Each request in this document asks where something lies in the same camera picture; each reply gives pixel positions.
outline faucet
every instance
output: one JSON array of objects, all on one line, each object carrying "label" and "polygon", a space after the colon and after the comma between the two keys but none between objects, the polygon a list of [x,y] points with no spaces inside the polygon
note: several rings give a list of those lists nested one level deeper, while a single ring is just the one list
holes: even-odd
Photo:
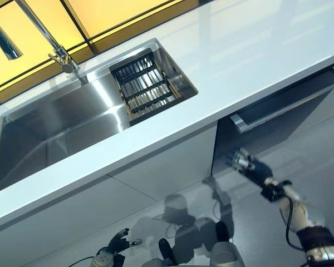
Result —
[{"label": "faucet", "polygon": [[[48,56],[54,61],[56,61],[59,65],[61,65],[63,72],[76,73],[79,69],[78,64],[72,59],[72,57],[68,54],[68,52],[64,49],[64,47],[61,46],[54,39],[54,37],[50,34],[47,28],[42,24],[40,19],[36,16],[36,14],[26,3],[26,1],[15,0],[15,2],[29,17],[29,19],[33,22],[33,24],[37,27],[37,29],[42,33],[45,39],[53,47],[55,55],[48,54]],[[1,29],[0,29],[0,47],[9,60],[16,59],[22,55],[18,50],[18,48],[13,44],[13,42],[7,37],[7,35]]]},{"label": "faucet", "polygon": [[50,34],[47,28],[42,24],[40,19],[36,16],[33,10],[29,7],[25,0],[15,0],[18,6],[24,11],[26,16],[33,22],[37,29],[43,34],[44,38],[51,44],[55,56],[48,54],[48,56],[61,65],[63,72],[72,73],[79,69],[78,64],[72,59],[68,52],[61,46],[54,37]]},{"label": "faucet", "polygon": [[20,50],[9,39],[5,32],[0,28],[0,47],[8,60],[15,60],[22,56]]}]

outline cabinet door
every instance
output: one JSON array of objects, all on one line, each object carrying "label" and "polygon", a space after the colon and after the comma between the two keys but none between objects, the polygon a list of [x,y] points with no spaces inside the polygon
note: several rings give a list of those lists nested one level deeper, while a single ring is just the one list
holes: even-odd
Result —
[{"label": "cabinet door", "polygon": [[108,176],[0,231],[0,266],[17,267],[59,250],[154,203]]},{"label": "cabinet door", "polygon": [[213,123],[173,147],[110,175],[155,200],[161,200],[210,176],[216,131],[217,124]]}]

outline black cable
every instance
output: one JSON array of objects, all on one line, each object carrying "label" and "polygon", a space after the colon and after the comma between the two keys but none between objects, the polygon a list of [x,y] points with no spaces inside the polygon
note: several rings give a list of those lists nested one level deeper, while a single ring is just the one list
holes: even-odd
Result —
[{"label": "black cable", "polygon": [[304,264],[302,264],[300,267],[305,267],[305,266],[307,266],[308,265],[308,263],[304,263]]},{"label": "black cable", "polygon": [[288,215],[288,219],[287,219],[287,226],[286,226],[286,240],[287,240],[287,243],[293,247],[294,249],[297,249],[297,250],[300,250],[300,251],[303,251],[302,248],[299,248],[295,245],[293,245],[290,240],[289,240],[289,228],[291,226],[291,221],[292,221],[292,216],[293,216],[293,202],[291,200],[290,197],[286,196],[286,198],[288,198],[289,200],[289,215]]},{"label": "black cable", "polygon": [[94,256],[86,257],[84,259],[80,259],[79,261],[76,261],[75,263],[69,265],[68,267],[72,267],[73,265],[76,265],[77,263],[80,263],[81,261],[87,260],[87,259],[92,259]]}]

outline sink grid rack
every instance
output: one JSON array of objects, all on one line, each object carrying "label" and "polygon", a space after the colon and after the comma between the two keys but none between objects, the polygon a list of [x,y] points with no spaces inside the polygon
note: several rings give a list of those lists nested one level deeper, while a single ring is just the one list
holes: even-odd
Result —
[{"label": "sink grid rack", "polygon": [[153,53],[113,70],[120,95],[134,125],[182,101],[168,76],[159,68]]}]

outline sink basin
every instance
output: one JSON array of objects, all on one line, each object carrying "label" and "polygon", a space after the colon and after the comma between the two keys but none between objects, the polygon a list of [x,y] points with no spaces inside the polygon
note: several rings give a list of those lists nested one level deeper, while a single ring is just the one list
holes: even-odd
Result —
[{"label": "sink basin", "polygon": [[[156,83],[139,85],[144,77]],[[196,94],[160,43],[147,41],[2,115],[0,190]]]}]

